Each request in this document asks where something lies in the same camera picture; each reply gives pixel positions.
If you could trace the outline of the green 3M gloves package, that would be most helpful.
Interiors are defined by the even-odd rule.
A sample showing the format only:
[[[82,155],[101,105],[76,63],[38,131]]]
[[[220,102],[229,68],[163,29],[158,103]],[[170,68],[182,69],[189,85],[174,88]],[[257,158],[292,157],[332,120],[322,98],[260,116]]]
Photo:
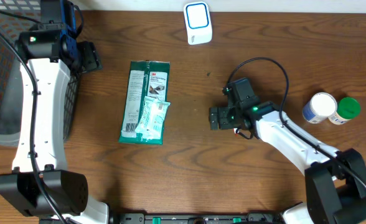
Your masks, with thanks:
[[[144,139],[135,129],[143,112],[144,97],[150,96],[160,101],[167,101],[170,63],[160,61],[132,61],[129,68],[128,89],[123,113],[123,122],[119,142],[133,144],[163,143],[162,137],[158,140]]]

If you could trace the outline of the mint green wipes pack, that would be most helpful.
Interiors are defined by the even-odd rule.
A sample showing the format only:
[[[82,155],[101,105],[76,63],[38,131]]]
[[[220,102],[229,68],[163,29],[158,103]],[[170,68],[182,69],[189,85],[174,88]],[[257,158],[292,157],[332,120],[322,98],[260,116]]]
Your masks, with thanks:
[[[162,137],[162,129],[170,102],[160,101],[150,96],[144,97],[143,112],[135,129],[144,139],[158,140]]]

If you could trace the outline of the white cylindrical container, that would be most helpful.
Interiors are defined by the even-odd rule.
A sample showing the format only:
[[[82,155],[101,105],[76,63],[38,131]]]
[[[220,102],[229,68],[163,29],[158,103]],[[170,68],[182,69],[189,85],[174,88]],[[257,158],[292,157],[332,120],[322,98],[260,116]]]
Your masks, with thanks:
[[[335,98],[326,93],[316,93],[303,107],[304,119],[311,124],[318,124],[333,115],[337,110]]]

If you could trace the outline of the green-lid seasoning jar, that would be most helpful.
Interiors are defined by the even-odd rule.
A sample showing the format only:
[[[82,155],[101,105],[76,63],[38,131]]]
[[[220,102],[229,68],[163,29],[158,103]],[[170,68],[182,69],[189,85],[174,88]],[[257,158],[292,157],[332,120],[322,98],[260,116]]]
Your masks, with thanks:
[[[337,110],[328,117],[336,125],[342,125],[356,118],[361,112],[360,103],[352,97],[345,97],[338,103]]]

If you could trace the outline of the red snack sachet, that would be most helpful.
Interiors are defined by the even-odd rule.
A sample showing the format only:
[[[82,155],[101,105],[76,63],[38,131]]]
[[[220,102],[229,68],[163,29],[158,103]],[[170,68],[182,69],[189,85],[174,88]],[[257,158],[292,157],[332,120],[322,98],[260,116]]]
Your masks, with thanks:
[[[233,131],[234,131],[235,135],[237,135],[237,134],[239,134],[239,133],[240,133],[240,131],[239,131],[239,129],[238,129],[238,128],[234,128],[234,129],[233,129]]]

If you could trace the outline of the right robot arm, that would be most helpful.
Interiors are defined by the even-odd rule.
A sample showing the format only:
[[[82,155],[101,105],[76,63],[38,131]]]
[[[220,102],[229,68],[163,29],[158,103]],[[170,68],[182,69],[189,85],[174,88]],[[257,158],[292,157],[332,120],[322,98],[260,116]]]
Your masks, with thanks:
[[[228,104],[210,109],[211,129],[232,129],[245,139],[272,145],[305,177],[306,201],[281,212],[281,223],[366,220],[366,165],[358,151],[318,141],[276,104],[261,102],[247,78],[230,82],[223,94]]]

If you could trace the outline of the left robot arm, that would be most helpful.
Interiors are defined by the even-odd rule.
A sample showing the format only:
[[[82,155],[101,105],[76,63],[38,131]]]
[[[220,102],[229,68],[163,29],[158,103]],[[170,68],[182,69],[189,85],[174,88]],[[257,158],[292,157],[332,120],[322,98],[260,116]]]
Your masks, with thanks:
[[[112,223],[109,206],[90,196],[87,178],[69,171],[64,148],[65,95],[79,75],[101,68],[95,46],[78,42],[83,21],[70,1],[41,1],[40,20],[12,52],[21,64],[22,119],[12,171],[0,195],[41,223]]]

